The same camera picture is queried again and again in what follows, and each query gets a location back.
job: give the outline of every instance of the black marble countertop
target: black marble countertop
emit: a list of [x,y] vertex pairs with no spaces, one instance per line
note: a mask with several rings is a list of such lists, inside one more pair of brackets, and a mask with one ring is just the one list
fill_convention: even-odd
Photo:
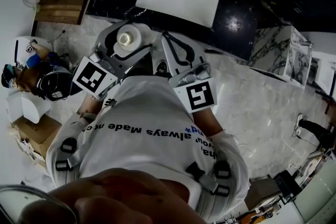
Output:
[[135,6],[137,0],[90,0],[87,14],[115,19],[131,19],[153,30],[185,34],[248,60],[257,29],[260,0],[219,0],[212,28],[164,13]]

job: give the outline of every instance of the strap buckle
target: strap buckle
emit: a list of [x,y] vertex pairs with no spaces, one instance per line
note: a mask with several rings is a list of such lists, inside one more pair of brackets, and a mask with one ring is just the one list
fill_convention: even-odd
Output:
[[56,171],[72,171],[73,167],[69,166],[68,161],[57,161],[55,164]]
[[60,150],[65,153],[73,154],[75,153],[76,148],[77,148],[77,140],[73,137],[70,137],[63,141]]
[[218,185],[215,192],[211,193],[212,195],[218,195],[223,197],[228,197],[230,195],[230,188],[223,185]]
[[215,163],[215,175],[218,179],[230,179],[231,169],[226,161],[218,161]]

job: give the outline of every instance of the white t-shirt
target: white t-shirt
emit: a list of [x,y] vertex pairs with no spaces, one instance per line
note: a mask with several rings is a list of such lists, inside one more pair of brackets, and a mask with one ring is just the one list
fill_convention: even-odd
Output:
[[[216,162],[215,150],[222,150],[237,180],[237,204],[245,198],[248,172],[233,136],[222,132],[207,138],[194,124],[167,79],[126,78],[114,98],[116,105],[93,126],[84,126],[80,132],[78,145],[83,144],[88,135],[92,136],[80,165],[80,177],[110,168],[140,170],[186,186],[190,192],[188,204],[195,209],[202,187],[185,170],[197,162],[208,174]],[[67,122],[60,133],[66,133],[64,130],[71,123]],[[56,137],[48,154],[55,148],[56,141],[65,139],[61,137]]]

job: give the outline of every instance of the cable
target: cable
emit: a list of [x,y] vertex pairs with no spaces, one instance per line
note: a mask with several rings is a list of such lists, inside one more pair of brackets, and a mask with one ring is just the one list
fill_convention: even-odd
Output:
[[27,3],[28,0],[22,0],[22,3],[28,8],[35,8],[36,4]]
[[296,128],[296,129],[294,129],[294,131],[292,132],[292,137],[296,137],[297,136],[297,134],[296,134],[296,130],[297,130],[298,128]]
[[[245,150],[245,151],[249,151],[249,150],[247,150],[246,148],[243,148],[243,147],[239,147],[239,148],[241,148],[242,150]],[[258,155],[258,156],[260,156],[259,154],[255,153],[255,152],[252,152],[252,151],[249,151],[249,152],[251,152],[251,153],[254,154],[254,155]]]
[[303,138],[302,138],[301,136],[299,136],[299,135],[296,135],[296,137],[297,137],[298,139],[301,139],[301,140],[303,140],[303,141],[306,141],[307,143],[311,144],[312,146],[318,147],[318,146],[316,146],[316,145],[310,143],[309,141],[303,139]]
[[301,167],[301,165],[295,165],[294,163],[290,163],[289,165],[295,166],[295,167]]
[[218,224],[236,224],[236,223],[239,223],[239,221],[236,220],[236,218],[232,214],[230,214],[230,218],[228,218],[228,219],[224,218],[223,220],[224,220],[224,222],[219,222]]
[[59,34],[59,35],[58,35],[58,37],[57,37],[57,38],[55,38],[54,40],[52,40],[51,42],[54,42],[56,39],[58,39],[58,38],[59,38],[59,37],[60,37],[62,34],[64,34],[64,33],[65,33],[65,30],[63,30],[63,31],[62,31],[62,33],[61,33],[61,34]]

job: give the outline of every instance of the person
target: person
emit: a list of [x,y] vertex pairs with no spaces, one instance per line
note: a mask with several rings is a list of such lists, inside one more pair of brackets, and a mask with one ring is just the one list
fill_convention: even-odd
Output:
[[[204,189],[186,170],[196,163],[199,171],[211,174],[220,157],[229,166],[230,182],[221,211],[229,212],[246,197],[248,169],[235,138],[211,109],[188,114],[164,68],[153,76],[146,65],[129,71],[111,105],[102,108],[102,100],[87,95],[48,149],[47,168],[56,187],[49,194],[71,208],[79,223],[205,223],[208,218],[196,213]],[[75,174],[76,167],[55,169],[69,139],[76,139],[78,151],[86,148],[77,177],[62,174]],[[25,215],[57,223],[61,214],[52,212],[35,205]],[[211,215],[212,207],[206,213]]]
[[35,39],[31,40],[23,52],[29,55],[25,66],[17,62],[17,66],[5,65],[1,83],[6,88],[31,92],[37,95],[36,84],[40,74],[49,70],[50,65],[61,65],[69,70],[69,63],[60,59],[55,52],[45,46],[39,45]]
[[296,129],[304,128],[315,135],[318,141],[321,143],[322,147],[325,149],[336,149],[336,134],[331,133],[326,128],[323,128],[321,125],[307,121],[303,118],[303,114],[300,113],[297,117]]

